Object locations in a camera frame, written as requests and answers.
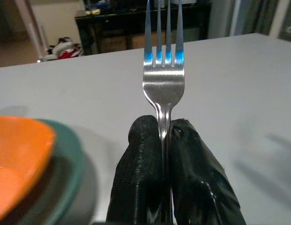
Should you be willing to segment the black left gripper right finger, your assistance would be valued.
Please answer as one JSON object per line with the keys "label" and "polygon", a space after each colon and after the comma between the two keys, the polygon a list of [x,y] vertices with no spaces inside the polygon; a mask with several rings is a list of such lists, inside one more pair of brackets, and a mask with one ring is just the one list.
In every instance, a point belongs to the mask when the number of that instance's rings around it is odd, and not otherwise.
{"label": "black left gripper right finger", "polygon": [[169,164],[177,224],[245,224],[224,168],[188,120],[171,122]]}

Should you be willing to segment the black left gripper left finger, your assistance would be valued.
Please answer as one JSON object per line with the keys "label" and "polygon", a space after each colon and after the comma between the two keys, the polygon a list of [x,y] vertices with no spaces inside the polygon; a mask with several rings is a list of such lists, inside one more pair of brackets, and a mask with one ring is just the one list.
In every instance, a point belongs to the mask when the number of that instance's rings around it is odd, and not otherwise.
{"label": "black left gripper left finger", "polygon": [[143,115],[131,125],[128,147],[119,160],[106,222],[121,225],[165,224],[164,182],[158,123]]}

